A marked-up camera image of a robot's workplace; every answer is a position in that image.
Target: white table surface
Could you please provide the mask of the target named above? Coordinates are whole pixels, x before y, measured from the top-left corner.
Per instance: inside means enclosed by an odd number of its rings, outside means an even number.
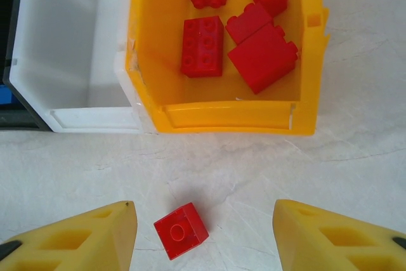
[[[310,138],[0,133],[0,241],[119,200],[131,270],[281,270],[275,201],[406,232],[406,0],[324,0],[332,34]],[[169,261],[153,222],[194,202],[210,238]]]

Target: yellow plastic bin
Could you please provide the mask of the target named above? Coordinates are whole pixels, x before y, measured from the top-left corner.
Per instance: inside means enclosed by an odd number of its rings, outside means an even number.
[[[158,131],[314,134],[329,40],[322,0],[290,0],[275,19],[300,59],[260,94],[252,93],[227,57],[235,47],[228,33],[223,77],[190,79],[180,72],[184,20],[219,15],[226,24],[251,2],[228,0],[220,9],[197,10],[190,0],[131,0],[126,70]]]

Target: blue object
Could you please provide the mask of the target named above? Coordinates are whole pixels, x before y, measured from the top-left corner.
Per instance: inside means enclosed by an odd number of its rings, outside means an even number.
[[[10,89],[5,85],[0,85],[0,105],[18,103],[18,100],[13,96]]]

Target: white storage box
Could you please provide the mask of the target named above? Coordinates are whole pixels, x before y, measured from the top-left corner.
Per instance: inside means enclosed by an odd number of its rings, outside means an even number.
[[[144,132],[114,72],[136,103],[124,66],[129,4],[20,0],[10,82],[53,131]]]

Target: plastic container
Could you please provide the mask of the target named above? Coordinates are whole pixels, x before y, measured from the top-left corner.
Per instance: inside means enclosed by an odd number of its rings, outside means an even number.
[[[197,10],[190,0],[131,0],[126,70],[159,131],[314,133],[328,42],[322,0],[290,0],[275,19],[301,56],[294,72],[260,94],[252,93],[226,56],[235,47],[228,34],[223,77],[190,79],[180,72],[184,20],[219,15],[226,24],[251,2],[228,0],[219,9]]]
[[[53,131],[143,132],[114,73],[128,7],[129,0],[20,0],[10,84]]]

